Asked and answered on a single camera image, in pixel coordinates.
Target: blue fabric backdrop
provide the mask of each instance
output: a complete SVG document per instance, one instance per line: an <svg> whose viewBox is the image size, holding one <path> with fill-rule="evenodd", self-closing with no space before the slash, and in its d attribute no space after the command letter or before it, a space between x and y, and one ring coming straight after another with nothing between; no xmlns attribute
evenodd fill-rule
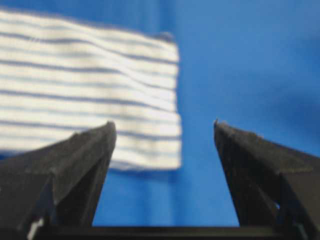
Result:
<svg viewBox="0 0 320 240"><path fill-rule="evenodd" d="M95 225L238 224L213 121L320 156L320 2L2 0L0 5L176 38L183 167L111 170Z"/></svg>

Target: blue background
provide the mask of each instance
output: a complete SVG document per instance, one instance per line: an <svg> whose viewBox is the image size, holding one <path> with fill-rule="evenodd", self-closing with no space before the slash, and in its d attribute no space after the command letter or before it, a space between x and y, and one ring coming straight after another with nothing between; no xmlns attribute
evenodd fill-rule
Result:
<svg viewBox="0 0 320 240"><path fill-rule="evenodd" d="M177 171L111 170L93 223L236 226L213 122L320 156L320 1L2 0L0 5L171 32L181 57Z"/></svg>

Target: white striped cloth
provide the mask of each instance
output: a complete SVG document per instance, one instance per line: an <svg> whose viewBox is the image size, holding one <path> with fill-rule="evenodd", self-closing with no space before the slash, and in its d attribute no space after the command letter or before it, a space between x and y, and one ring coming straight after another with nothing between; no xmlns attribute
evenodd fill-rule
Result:
<svg viewBox="0 0 320 240"><path fill-rule="evenodd" d="M165 38L0 10L0 152L114 121L111 167L178 168L178 61Z"/></svg>

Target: striped towel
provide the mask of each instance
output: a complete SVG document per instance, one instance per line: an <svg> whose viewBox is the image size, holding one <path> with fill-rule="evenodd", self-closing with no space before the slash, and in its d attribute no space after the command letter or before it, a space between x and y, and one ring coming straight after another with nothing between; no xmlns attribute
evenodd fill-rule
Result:
<svg viewBox="0 0 320 240"><path fill-rule="evenodd" d="M113 121L111 167L178 168L179 57L165 36L0 10L0 152Z"/></svg>

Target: blue stripe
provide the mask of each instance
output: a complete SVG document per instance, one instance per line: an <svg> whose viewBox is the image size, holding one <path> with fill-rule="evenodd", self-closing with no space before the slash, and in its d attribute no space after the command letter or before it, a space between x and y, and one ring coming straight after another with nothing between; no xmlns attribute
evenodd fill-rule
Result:
<svg viewBox="0 0 320 240"><path fill-rule="evenodd" d="M40 84L52 84L58 86L68 86L68 87L93 87L93 88L104 88L104 89L130 89L139 93L143 93L147 96L150 96L155 99L165 101L167 103L173 103L172 100L163 99L158 96L150 95L148 92L131 87L124 84L115 84L115 83L104 83L104 82L68 82L60 81L55 79L46 79L38 77L28 77L28 76L11 76L6 74L0 74L0 79L5 79L14 82L28 82L28 83L40 83Z"/></svg>
<svg viewBox="0 0 320 240"><path fill-rule="evenodd" d="M20 136L13 134L2 134L0 133L0 139L25 139L25 140L40 140L44 142L56 142L58 139L51 137L40 137L40 136Z"/></svg>
<svg viewBox="0 0 320 240"><path fill-rule="evenodd" d="M130 131L116 131L117 135L120 136L126 136L126 137L134 137L137 139L146 139L146 140L151 140L151 141L178 141L181 140L181 136L157 136L157 135L146 135L146 134L141 134L141 133L136 133L136 132L130 132Z"/></svg>
<svg viewBox="0 0 320 240"><path fill-rule="evenodd" d="M30 22L21 21L21 20L7 20L7 19L3 19L3 18L0 18L0 23L23 25L23 26L29 26L29 27L33 27L33 28L37 28L37 29L44 29L44 30L70 30L70 31L73 31L76 33L81 33L81 34L85 34L85 35L88 35L91 37L95 37L97 39L104 40L106 42L123 43L123 44L128 44L128 45L140 45L140 46L146 46L146 47L155 48L155 49L162 49L164 51L174 53L174 51L168 50L168 49L166 49L162 46L156 45L154 43L143 42L143 41L138 41L138 40L127 40L127 39L115 38L115 37L101 37L101 36L98 36L95 34L89 34L85 31L74 29L72 27L67 27L67 26L61 26L61 25L41 26L40 24L36 24L36 23L30 23ZM161 36L160 37L159 36L155 36L155 37L149 36L149 37L153 38L153 39L157 39L157 40L158 39L163 40L161 38Z"/></svg>
<svg viewBox="0 0 320 240"><path fill-rule="evenodd" d="M148 57L148 56L141 56L141 55L134 55L134 54L124 54L122 52L112 50L106 47L103 47L99 44L96 44L94 42L88 41L88 40L81 40L81 39L76 39L76 38L55 38L55 39L42 39L42 38L35 38L32 36L27 36L24 34L18 34L18 33L8 33L8 32L0 32L0 36L6 37L6 38L15 38L15 39L21 39L25 41L33 41L33 42L40 42L44 44L73 44L73 43L81 43L81 44L87 44L91 46L95 46L98 49L104 50L106 52L118 54L120 56L124 56L127 58L135 59L135 60L147 60L150 62L155 62L155 63L163 63L163 64L170 64L170 65L176 65L176 61L169 61L169 60L163 60L160 58L155 58L155 57Z"/></svg>
<svg viewBox="0 0 320 240"><path fill-rule="evenodd" d="M87 52L72 52L72 53L51 53L46 51L35 51L35 50L26 50L18 47L9 47L0 45L0 51L5 52L18 52L18 53L26 53L32 55L39 55L39 56L51 56L56 58L100 58L105 59L106 57L99 54L87 53ZM162 72L155 72L155 71L146 71L146 70L136 70L132 67L126 66L126 68L135 71L137 73L142 73L150 76L161 76L165 78L172 78L174 79L176 76L174 74L162 73Z"/></svg>
<svg viewBox="0 0 320 240"><path fill-rule="evenodd" d="M49 128L49 129L60 129L60 130L71 130L76 132L87 131L90 129L88 126L67 126L57 124L46 124L39 122L19 122L19 121L6 121L0 120L0 125L20 126L20 127L33 127L33 128ZM144 139L150 141L178 141L181 136L158 136L158 135L146 135L141 133L129 132L129 131L116 131L119 136L133 137L137 139Z"/></svg>
<svg viewBox="0 0 320 240"><path fill-rule="evenodd" d="M55 114L55 115L63 115L63 116L74 116L74 117L97 117L103 119L120 119L125 121L138 121L143 123L152 123L152 124L168 124L168 125L177 125L180 123L176 121L169 120L153 120L145 117L135 117L129 115L121 115L121 114L103 114L103 113L92 113L92 112L84 112L84 111L63 111L63 110L52 110L46 108L32 108L32 107L20 107L20 106L1 106L0 110L4 111L22 111L22 112L30 112L30 113L46 113L46 114Z"/></svg>
<svg viewBox="0 0 320 240"><path fill-rule="evenodd" d="M117 146L117 150L122 150L125 152L132 152L141 155L148 155L150 157L166 157L166 158L178 158L180 156L179 152L163 152L163 151L145 151L142 149L136 149L133 147L124 147L124 146Z"/></svg>
<svg viewBox="0 0 320 240"><path fill-rule="evenodd" d="M32 93L32 92L23 92L23 91L12 91L6 89L0 89L0 94L10 95L10 96L25 96L31 98L46 98L46 99L57 99L63 101L72 101L72 102L91 102L91 103L105 103L105 104L118 104L118 105L131 105L145 107L155 110L161 110L171 113L171 111L163 109L161 107L152 106L143 102L130 101L130 100L120 100L114 98L93 98L93 97L82 97L82 96L61 96L61 95L50 95L43 93Z"/></svg>
<svg viewBox="0 0 320 240"><path fill-rule="evenodd" d="M179 162L177 161L177 159L173 159L172 160L173 163L177 163L179 164ZM141 172L140 170L144 171L144 170L152 170L152 171L144 171L143 175L148 175L148 176L152 176L154 177L155 174L159 174L159 176L163 175L164 173L168 174L170 172L174 173L174 171L176 171L175 169L173 169L172 167L168 167L167 164L162 165L162 167L160 169L155 169L155 164L153 163L152 159L150 160L150 166L146 166L144 163L138 163L138 162L134 162L131 163L130 161L128 161L127 159L123 159L123 158L111 158L111 165L113 164L112 169L110 169L109 171L111 172L121 172L123 173L122 169L126 169L129 167L129 169L134 169L135 171L130 171L130 174L134 174L134 175L139 175L139 178L141 177Z"/></svg>
<svg viewBox="0 0 320 240"><path fill-rule="evenodd" d="M106 68L106 67L64 67L64 66L58 66L58 65L48 65L48 64L40 64L40 63L33 63L28 61L12 61L12 60L3 60L0 59L0 64L4 65L13 65L17 67L32 67L32 68L40 68L40 69L50 69L50 70L56 70L56 71L65 71L65 72L74 72L74 73L113 73L113 74L120 74L123 76L126 76L130 78L133 81L136 81L137 83L143 84L147 87L156 88L156 89L163 89L163 90L169 90L173 91L172 88L169 87L163 87L163 86L157 86L148 84L145 82L141 82L135 78L132 78L131 76L119 71L115 70L113 68Z"/></svg>

